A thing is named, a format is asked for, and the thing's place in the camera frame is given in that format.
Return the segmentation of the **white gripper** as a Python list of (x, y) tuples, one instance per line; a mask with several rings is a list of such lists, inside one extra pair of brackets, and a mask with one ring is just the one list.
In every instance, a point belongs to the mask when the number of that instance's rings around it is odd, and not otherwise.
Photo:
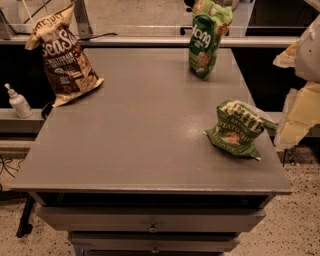
[(274, 138), (280, 150), (296, 146), (320, 123), (320, 15), (301, 35), (275, 57), (273, 64), (294, 68), (295, 74), (307, 82), (300, 90), (291, 89), (286, 96), (282, 117)]

